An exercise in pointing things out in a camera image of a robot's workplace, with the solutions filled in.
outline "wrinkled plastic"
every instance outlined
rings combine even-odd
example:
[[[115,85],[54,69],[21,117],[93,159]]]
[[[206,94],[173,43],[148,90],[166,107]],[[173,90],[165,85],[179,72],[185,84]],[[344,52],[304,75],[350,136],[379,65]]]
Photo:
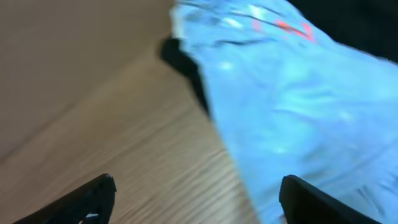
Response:
[[[172,17],[263,223],[283,214],[289,174],[398,223],[397,65],[334,42],[285,0],[179,1]]]

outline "blue bag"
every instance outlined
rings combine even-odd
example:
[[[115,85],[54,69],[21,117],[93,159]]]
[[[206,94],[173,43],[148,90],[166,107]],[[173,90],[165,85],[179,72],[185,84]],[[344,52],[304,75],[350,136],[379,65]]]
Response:
[[[398,223],[397,65],[334,42],[285,0],[185,0],[172,18],[261,222],[279,222],[294,174]]]

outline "wooden surface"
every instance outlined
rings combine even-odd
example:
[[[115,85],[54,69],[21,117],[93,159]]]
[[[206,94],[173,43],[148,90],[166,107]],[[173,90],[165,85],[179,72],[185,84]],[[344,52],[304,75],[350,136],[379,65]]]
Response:
[[[0,223],[102,173],[111,223],[257,223],[185,80],[156,55],[171,1],[0,3]]]

